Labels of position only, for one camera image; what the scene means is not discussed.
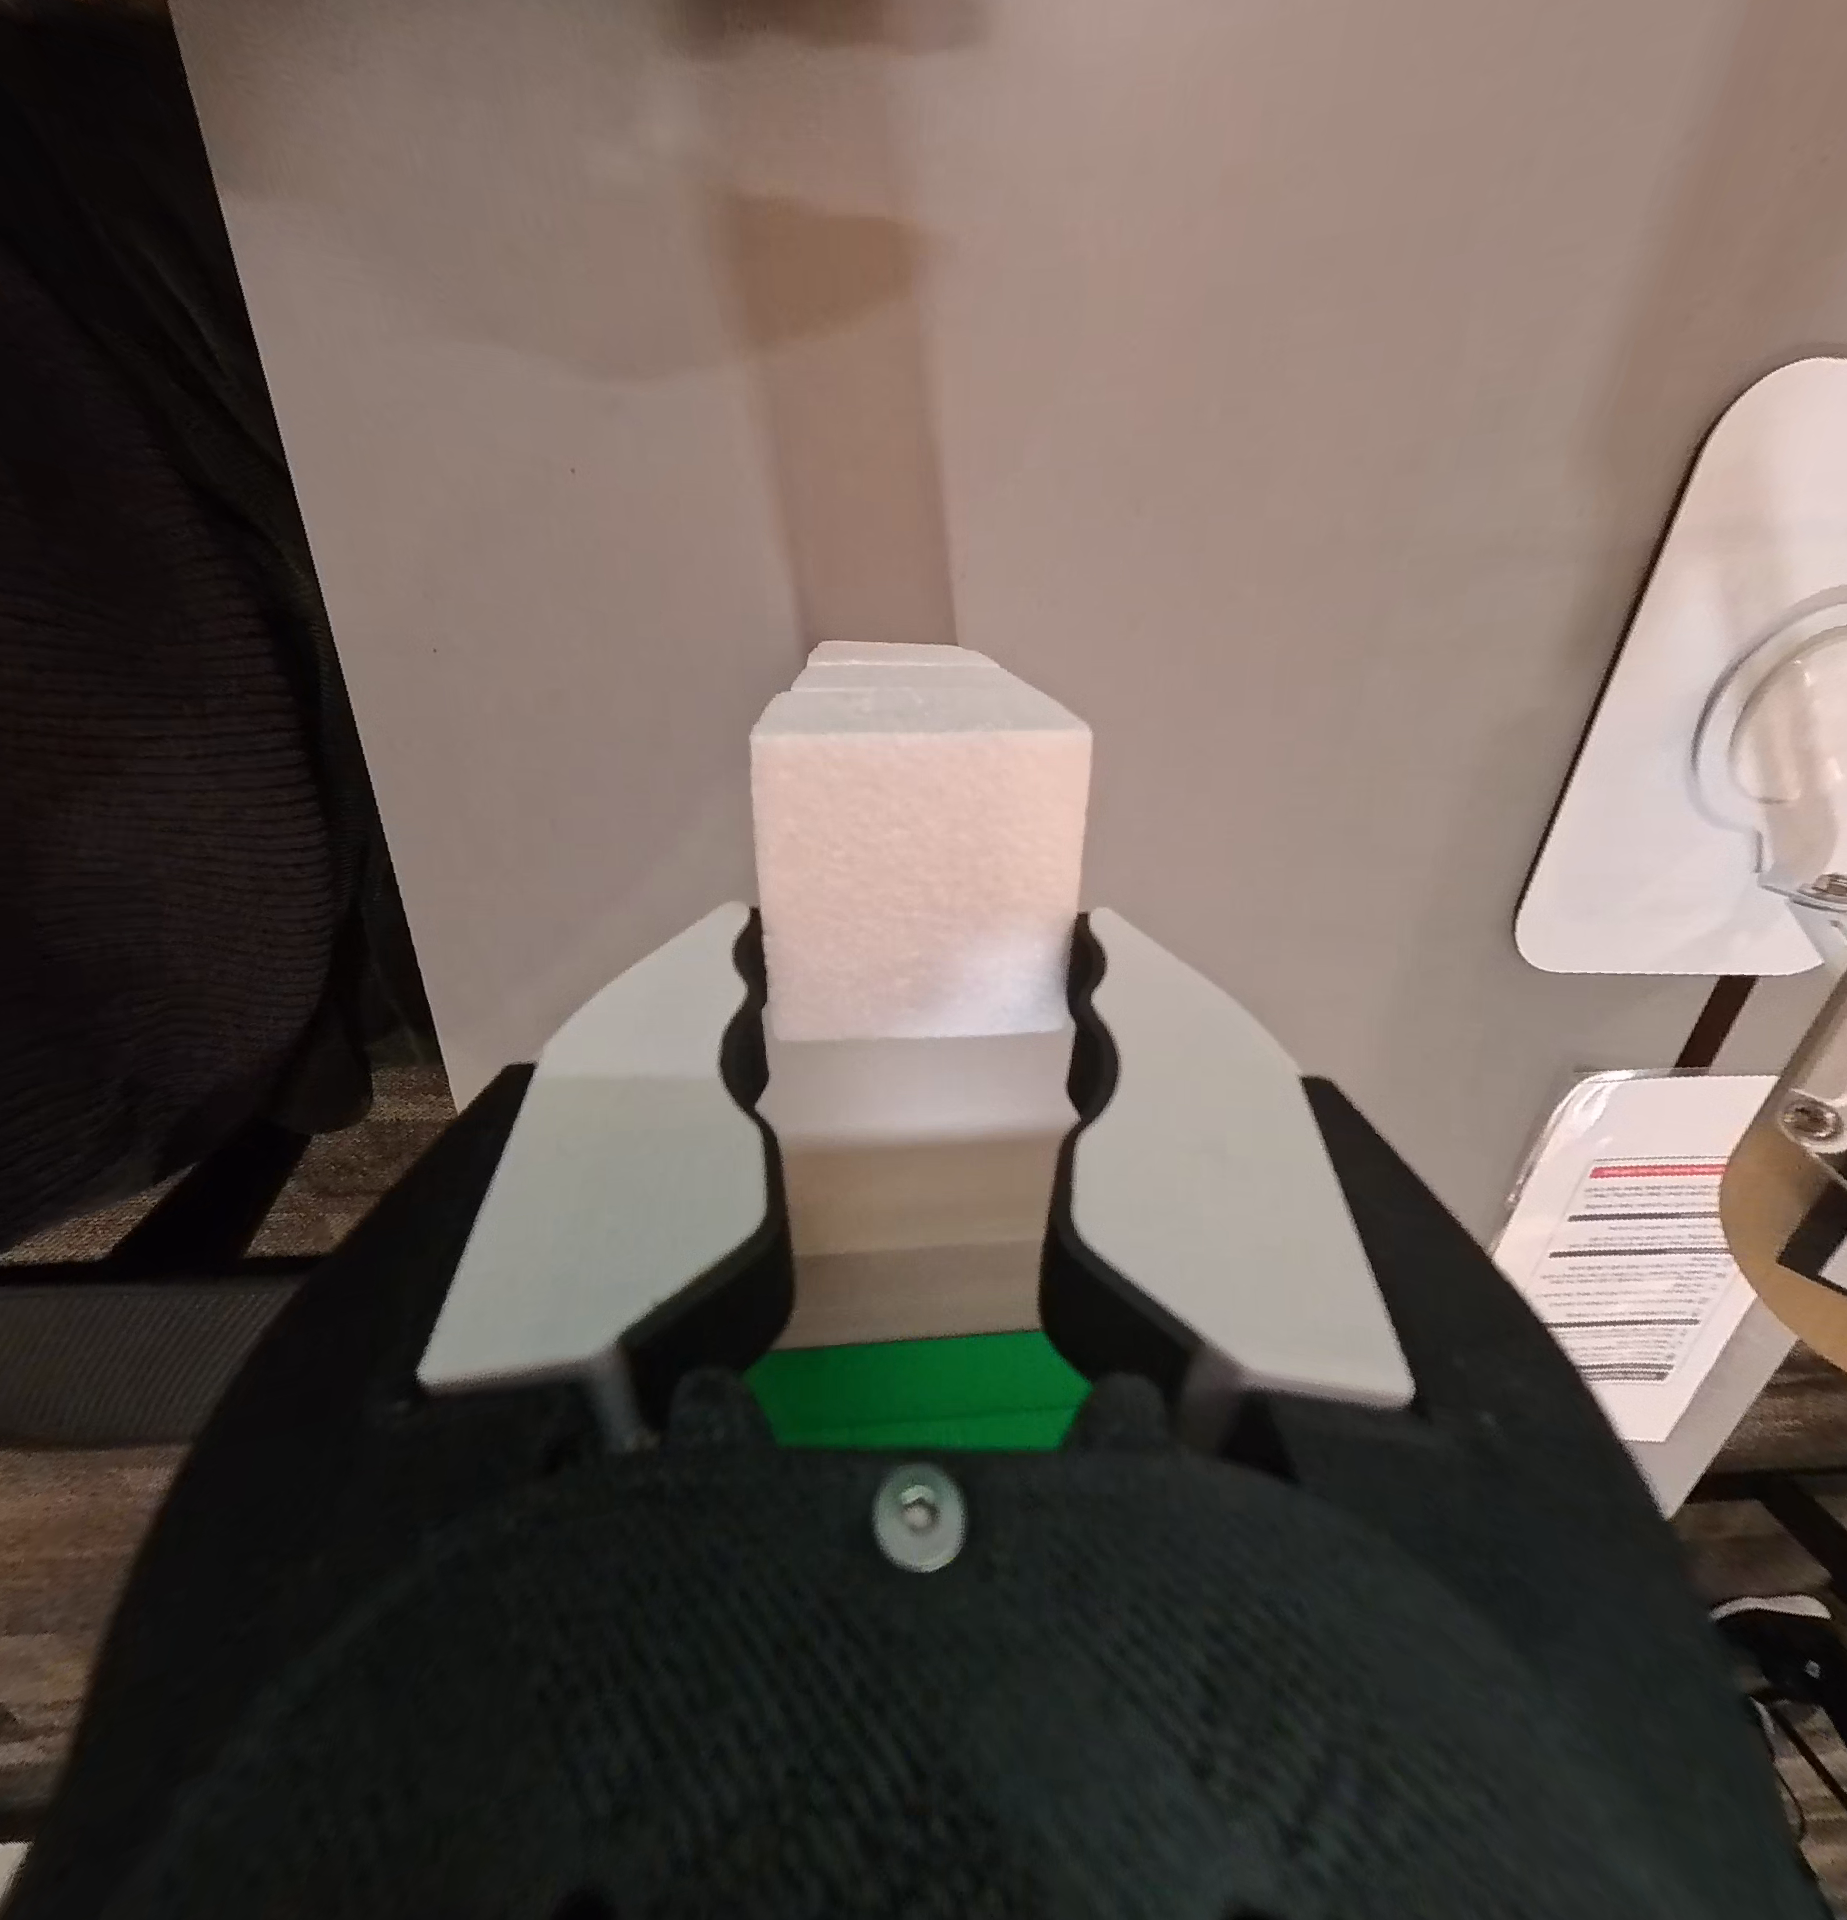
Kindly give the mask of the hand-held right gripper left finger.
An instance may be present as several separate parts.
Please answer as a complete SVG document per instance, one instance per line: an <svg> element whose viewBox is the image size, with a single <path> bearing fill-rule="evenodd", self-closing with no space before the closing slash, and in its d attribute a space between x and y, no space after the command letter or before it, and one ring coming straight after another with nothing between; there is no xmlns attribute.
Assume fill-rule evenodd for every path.
<svg viewBox="0 0 1847 1920"><path fill-rule="evenodd" d="M417 1380L428 1398L573 1384L649 1445L696 1371L743 1374L795 1308L781 1143L761 1113L766 940L722 905L545 1046Z"/></svg>

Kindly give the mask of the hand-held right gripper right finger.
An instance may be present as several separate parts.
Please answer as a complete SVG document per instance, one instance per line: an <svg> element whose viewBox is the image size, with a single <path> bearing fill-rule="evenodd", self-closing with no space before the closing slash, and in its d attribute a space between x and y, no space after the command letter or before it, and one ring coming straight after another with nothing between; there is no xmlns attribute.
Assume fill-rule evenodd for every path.
<svg viewBox="0 0 1847 1920"><path fill-rule="evenodd" d="M1066 979L1073 1122L1039 1327L1085 1380L1149 1380L1224 1453L1247 1407L1404 1413L1416 1381L1293 1056L1123 914L1080 914Z"/></svg>

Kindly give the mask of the green plastic bin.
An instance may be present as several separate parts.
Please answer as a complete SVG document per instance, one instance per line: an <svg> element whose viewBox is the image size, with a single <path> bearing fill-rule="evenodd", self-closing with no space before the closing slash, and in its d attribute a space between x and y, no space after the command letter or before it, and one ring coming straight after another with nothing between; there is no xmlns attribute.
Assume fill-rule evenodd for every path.
<svg viewBox="0 0 1847 1920"><path fill-rule="evenodd" d="M806 1453L1050 1453L1088 1381L1033 1330L774 1351L747 1374Z"/></svg>

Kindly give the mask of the laminated paper sheet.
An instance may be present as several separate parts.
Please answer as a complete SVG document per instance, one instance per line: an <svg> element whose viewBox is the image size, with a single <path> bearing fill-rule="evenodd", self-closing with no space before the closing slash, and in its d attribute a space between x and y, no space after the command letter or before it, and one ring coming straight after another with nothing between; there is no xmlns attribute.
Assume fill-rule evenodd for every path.
<svg viewBox="0 0 1847 1920"><path fill-rule="evenodd" d="M1534 1139L1494 1258L1633 1453L1712 1459L1793 1351L1728 1246L1728 1161L1775 1077L1602 1072Z"/></svg>

